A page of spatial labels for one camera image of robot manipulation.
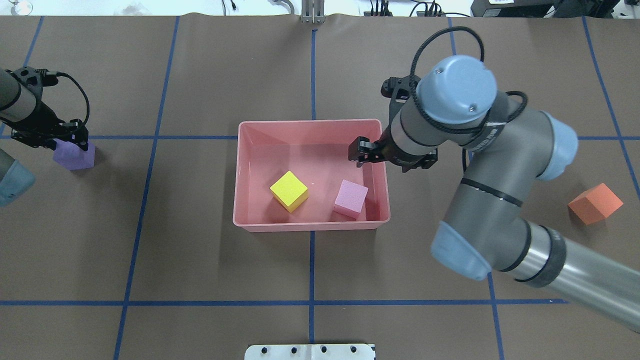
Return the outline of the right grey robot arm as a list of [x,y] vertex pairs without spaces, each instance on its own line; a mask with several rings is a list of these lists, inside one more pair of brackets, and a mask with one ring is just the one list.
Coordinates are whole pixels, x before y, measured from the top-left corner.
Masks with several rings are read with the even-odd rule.
[[639,272],[521,217],[534,182],[548,182],[575,159],[576,132],[528,108],[521,91],[501,91],[480,59],[451,55],[425,77],[390,77],[389,124],[377,141],[357,137],[349,159],[429,169],[450,141],[472,154],[430,246],[458,274],[481,281],[491,271],[554,292],[639,331]]

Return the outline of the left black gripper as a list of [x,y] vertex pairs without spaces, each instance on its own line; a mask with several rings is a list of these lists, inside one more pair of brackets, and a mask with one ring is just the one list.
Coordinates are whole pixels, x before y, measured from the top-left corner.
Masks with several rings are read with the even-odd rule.
[[80,150],[89,150],[89,130],[86,123],[80,119],[71,121],[56,120],[49,127],[41,124],[34,129],[18,129],[11,126],[11,139],[32,148],[55,150],[55,139],[71,142]]

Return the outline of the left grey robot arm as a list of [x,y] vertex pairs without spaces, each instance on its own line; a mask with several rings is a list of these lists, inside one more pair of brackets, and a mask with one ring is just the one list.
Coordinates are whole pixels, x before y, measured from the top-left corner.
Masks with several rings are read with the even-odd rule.
[[[62,120],[42,99],[46,87],[54,87],[59,78],[70,80],[85,103],[85,116]],[[91,169],[96,147],[89,140],[87,123],[90,102],[86,91],[63,71],[23,66],[1,70],[1,122],[10,130],[10,139],[30,148],[51,150],[52,159],[69,171]]]

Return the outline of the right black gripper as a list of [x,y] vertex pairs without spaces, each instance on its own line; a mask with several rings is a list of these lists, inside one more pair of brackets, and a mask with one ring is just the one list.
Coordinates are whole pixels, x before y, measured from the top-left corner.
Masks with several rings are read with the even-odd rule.
[[377,141],[359,136],[348,146],[348,160],[356,162],[361,168],[366,163],[390,162],[399,166],[403,173],[414,169],[428,170],[438,162],[438,149],[430,150],[424,155],[407,153],[393,140],[389,131],[384,131]]

